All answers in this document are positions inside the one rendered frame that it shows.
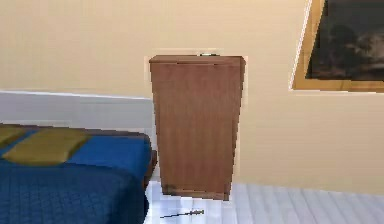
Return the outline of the blue bed with white headboard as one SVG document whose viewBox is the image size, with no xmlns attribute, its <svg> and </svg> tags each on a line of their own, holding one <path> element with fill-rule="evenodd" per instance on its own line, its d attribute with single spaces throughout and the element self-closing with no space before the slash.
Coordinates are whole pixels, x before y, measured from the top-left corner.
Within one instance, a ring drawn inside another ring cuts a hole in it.
<svg viewBox="0 0 384 224">
<path fill-rule="evenodd" d="M 144 224 L 157 163 L 151 99 L 0 90 L 0 126 L 27 130 L 0 148 L 0 224 Z M 90 139 L 58 165 L 2 158 L 34 133 L 58 128 Z"/>
</svg>

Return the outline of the dark picture in gold frame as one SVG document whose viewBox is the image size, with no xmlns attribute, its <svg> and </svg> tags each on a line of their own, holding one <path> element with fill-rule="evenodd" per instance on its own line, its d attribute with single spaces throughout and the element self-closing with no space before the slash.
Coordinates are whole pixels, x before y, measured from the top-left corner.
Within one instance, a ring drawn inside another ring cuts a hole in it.
<svg viewBox="0 0 384 224">
<path fill-rule="evenodd" d="M 308 0 L 291 88 L 384 93 L 384 0 Z"/>
</svg>

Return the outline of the olive green pillow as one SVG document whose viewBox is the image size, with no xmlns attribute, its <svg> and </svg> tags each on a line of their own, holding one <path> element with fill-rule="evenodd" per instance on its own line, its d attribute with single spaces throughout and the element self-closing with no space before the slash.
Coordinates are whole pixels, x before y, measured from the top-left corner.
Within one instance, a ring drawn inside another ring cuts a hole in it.
<svg viewBox="0 0 384 224">
<path fill-rule="evenodd" d="M 66 162 L 88 140 L 90 135 L 75 129 L 43 129 L 22 140 L 2 158 L 28 166 L 50 166 Z"/>
<path fill-rule="evenodd" d="M 20 127 L 0 126 L 0 148 L 8 146 L 27 132 Z"/>
</svg>

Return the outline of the thin dark stick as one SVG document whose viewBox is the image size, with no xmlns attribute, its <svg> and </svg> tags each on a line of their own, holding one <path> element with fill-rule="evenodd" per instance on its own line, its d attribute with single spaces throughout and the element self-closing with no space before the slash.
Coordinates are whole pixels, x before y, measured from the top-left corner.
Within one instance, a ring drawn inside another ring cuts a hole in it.
<svg viewBox="0 0 384 224">
<path fill-rule="evenodd" d="M 165 216 L 161 216 L 159 218 L 170 218 L 170 217 L 177 217 L 177 216 L 200 215 L 200 214 L 204 214 L 204 213 L 205 213 L 204 210 L 193 210 L 193 211 L 189 211 L 189 212 L 185 212 L 185 213 L 177 213 L 177 214 L 165 215 Z"/>
</svg>

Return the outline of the brown wooden cabinet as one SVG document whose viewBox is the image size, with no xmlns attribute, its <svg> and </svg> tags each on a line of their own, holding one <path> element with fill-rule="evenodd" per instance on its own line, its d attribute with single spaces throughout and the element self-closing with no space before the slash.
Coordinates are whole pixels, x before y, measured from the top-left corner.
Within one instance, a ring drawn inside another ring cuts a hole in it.
<svg viewBox="0 0 384 224">
<path fill-rule="evenodd" d="M 149 64 L 162 192 L 227 200 L 244 58 L 157 55 Z"/>
</svg>

